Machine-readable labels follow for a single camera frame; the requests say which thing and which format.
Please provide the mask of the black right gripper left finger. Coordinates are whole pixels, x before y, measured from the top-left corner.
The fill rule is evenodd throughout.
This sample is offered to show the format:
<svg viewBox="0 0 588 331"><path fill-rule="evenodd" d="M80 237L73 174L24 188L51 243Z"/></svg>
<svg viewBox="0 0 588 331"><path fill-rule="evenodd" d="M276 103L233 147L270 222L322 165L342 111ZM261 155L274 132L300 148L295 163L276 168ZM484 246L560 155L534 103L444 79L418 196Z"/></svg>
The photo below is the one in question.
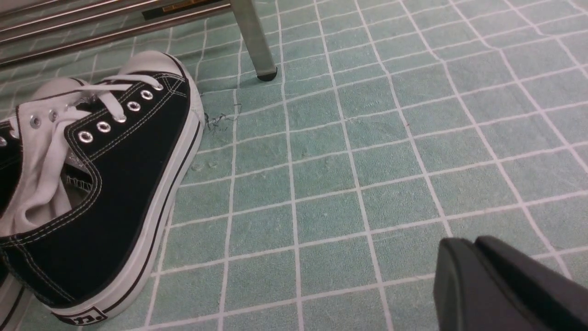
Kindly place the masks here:
<svg viewBox="0 0 588 331"><path fill-rule="evenodd" d="M546 331L500 283L472 242L439 242L433 299L441 331Z"/></svg>

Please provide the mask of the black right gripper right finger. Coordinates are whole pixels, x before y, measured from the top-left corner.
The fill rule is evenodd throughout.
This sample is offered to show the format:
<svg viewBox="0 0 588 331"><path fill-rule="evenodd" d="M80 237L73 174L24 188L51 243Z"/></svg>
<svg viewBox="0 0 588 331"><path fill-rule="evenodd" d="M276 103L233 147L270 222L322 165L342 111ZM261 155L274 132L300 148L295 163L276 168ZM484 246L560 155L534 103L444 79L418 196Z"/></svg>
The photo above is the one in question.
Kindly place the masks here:
<svg viewBox="0 0 588 331"><path fill-rule="evenodd" d="M475 246L489 259L512 292L553 331L585 331L588 318L586 287L489 235Z"/></svg>

